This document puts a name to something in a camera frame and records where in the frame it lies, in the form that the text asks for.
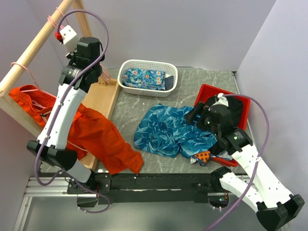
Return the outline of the blue shark print shorts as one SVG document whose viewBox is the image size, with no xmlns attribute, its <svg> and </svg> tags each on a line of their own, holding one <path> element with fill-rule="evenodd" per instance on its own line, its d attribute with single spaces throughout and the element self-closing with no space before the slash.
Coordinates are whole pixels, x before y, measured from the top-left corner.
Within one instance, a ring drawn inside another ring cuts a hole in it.
<svg viewBox="0 0 308 231">
<path fill-rule="evenodd" d="M 177 154 L 190 158 L 208 151 L 217 143 L 212 132 L 187 123 L 185 115 L 193 108 L 156 104 L 139 123 L 134 134 L 134 147 L 143 151 L 174 158 Z"/>
</svg>

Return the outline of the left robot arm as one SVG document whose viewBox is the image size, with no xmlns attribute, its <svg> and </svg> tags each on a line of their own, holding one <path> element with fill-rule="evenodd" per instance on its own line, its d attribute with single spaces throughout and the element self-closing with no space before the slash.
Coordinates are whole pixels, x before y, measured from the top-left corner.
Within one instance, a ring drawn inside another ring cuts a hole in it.
<svg viewBox="0 0 308 231">
<path fill-rule="evenodd" d="M 77 158 L 77 152 L 68 149 L 67 138 L 75 114 L 89 92 L 91 84 L 98 82 L 102 74 L 100 62 L 104 50 L 99 39 L 83 37 L 77 42 L 69 64 L 62 70 L 56 101 L 42 132 L 35 141 L 29 141 L 27 149 L 36 156 L 35 177 L 38 177 L 40 162 L 57 166 L 67 173 L 84 193 L 96 187 L 93 172 Z"/>
</svg>

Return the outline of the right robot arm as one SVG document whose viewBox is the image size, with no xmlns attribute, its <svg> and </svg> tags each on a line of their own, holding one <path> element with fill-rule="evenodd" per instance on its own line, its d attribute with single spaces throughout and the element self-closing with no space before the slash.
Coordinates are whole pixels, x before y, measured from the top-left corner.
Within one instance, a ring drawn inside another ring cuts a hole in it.
<svg viewBox="0 0 308 231">
<path fill-rule="evenodd" d="M 268 231 L 277 231 L 298 215 L 305 204 L 304 199 L 299 194 L 292 194 L 277 179 L 251 138 L 235 126 L 226 104 L 208 106 L 199 102 L 185 115 L 185 119 L 202 130 L 214 132 L 219 146 L 250 178 L 246 183 L 227 167 L 221 167 L 211 174 L 213 190 L 227 190 L 236 195 L 238 201 L 244 201 L 255 211 L 258 221 Z"/>
</svg>

